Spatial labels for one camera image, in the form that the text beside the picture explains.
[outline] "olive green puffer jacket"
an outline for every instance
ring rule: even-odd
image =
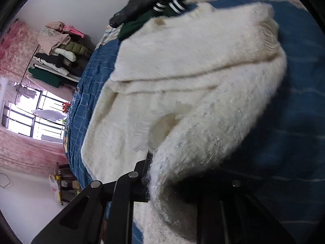
[[[78,44],[76,42],[70,41],[67,45],[60,45],[59,48],[65,49],[67,51],[73,52],[75,55],[84,56],[89,59],[92,55],[92,51],[86,48],[85,46]]]

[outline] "window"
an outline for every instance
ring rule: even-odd
[[[8,129],[35,139],[42,135],[63,138],[64,124],[35,116],[32,110],[54,110],[62,112],[63,103],[66,101],[47,91],[31,89],[37,92],[34,99],[21,97],[17,105],[4,106],[4,115],[8,120]]]

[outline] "blue bedding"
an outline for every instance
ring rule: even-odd
[[[211,4],[227,8],[252,2],[217,0]],[[257,126],[223,167],[263,180],[256,196],[297,243],[304,243],[325,213],[325,36],[307,11],[289,2],[264,2],[275,10],[288,70]],[[83,188],[91,176],[82,164],[80,149],[118,50],[117,40],[95,50],[71,105],[67,155]],[[142,243],[137,228],[133,243]]]

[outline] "white fuzzy fabric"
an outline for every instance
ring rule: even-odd
[[[171,185],[230,155],[274,95],[286,57],[272,16],[261,3],[201,4],[122,42],[81,154],[93,178],[111,182],[155,151],[151,202],[134,210],[145,243],[195,241],[195,207]]]

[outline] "dark green cloth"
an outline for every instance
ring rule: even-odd
[[[163,12],[158,12],[154,9],[151,9],[139,16],[136,20],[125,23],[117,36],[118,40],[123,41],[124,39],[127,39],[135,32],[137,32],[150,18],[162,15],[171,17],[178,15],[178,13],[171,9],[170,6],[167,6]]]
[[[28,68],[28,71],[33,75],[35,79],[41,80],[49,85],[52,85],[58,88],[60,85],[64,84],[65,78],[60,75],[56,75],[51,73],[50,71],[46,71],[40,68]]]

